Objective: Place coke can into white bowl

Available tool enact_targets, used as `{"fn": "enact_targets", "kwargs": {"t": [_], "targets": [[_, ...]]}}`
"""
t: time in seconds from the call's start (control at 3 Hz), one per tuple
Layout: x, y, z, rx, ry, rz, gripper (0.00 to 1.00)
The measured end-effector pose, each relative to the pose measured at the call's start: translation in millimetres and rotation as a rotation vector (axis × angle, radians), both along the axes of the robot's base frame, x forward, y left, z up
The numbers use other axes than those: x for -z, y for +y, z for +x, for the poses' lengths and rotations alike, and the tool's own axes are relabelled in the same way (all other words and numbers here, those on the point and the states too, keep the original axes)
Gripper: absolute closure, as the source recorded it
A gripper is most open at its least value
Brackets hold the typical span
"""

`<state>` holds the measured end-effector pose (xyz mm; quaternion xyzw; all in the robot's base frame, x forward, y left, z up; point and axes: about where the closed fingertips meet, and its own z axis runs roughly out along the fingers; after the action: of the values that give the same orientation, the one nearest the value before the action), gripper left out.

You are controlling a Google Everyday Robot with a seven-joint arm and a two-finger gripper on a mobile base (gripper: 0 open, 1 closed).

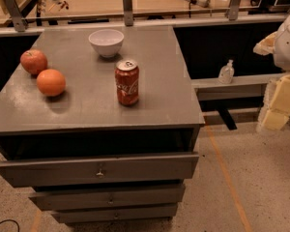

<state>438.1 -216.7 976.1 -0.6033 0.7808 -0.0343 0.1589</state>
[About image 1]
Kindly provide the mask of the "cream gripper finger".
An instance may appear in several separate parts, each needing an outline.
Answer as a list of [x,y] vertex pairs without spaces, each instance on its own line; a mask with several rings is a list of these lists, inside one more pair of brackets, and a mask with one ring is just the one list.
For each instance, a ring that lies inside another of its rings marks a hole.
[[276,32],[273,32],[272,34],[264,38],[262,41],[257,43],[253,48],[253,52],[263,56],[273,54],[275,42],[276,42]]
[[258,116],[259,131],[280,131],[290,120],[290,73],[271,79]]

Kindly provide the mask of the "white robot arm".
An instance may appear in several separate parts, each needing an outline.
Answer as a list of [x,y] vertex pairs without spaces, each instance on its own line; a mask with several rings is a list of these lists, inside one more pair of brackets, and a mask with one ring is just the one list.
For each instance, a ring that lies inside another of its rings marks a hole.
[[258,117],[260,131],[280,131],[290,120],[290,14],[275,32],[255,45],[253,52],[272,54],[275,65],[284,71],[282,77],[267,84]]

